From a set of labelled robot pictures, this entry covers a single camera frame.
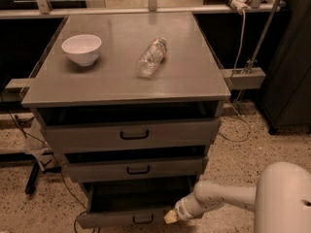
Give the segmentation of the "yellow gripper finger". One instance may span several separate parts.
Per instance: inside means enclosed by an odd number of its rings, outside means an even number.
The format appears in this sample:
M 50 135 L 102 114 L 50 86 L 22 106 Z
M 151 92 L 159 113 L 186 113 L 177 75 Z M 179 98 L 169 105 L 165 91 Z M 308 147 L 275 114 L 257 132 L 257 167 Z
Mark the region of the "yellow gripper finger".
M 165 216 L 164 221 L 166 224 L 171 224 L 179 220 L 178 213 L 175 209 L 170 210 Z

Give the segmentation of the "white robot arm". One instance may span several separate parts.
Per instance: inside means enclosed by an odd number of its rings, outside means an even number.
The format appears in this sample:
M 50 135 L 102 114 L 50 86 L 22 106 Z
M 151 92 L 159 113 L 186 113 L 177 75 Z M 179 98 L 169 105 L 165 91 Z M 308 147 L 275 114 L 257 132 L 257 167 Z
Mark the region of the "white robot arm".
M 311 233 L 311 174 L 288 162 L 268 165 L 255 187 L 198 182 L 164 221 L 186 221 L 228 204 L 254 214 L 254 233 Z

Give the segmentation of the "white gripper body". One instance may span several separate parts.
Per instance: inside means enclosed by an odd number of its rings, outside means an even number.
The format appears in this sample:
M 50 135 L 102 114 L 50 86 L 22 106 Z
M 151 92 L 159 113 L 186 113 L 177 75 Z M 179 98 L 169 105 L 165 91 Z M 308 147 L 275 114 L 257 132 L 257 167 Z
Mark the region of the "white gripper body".
M 202 218 L 205 213 L 221 208 L 224 203 L 210 201 L 200 202 L 194 193 L 187 195 L 175 204 L 174 213 L 177 220 L 190 220 Z

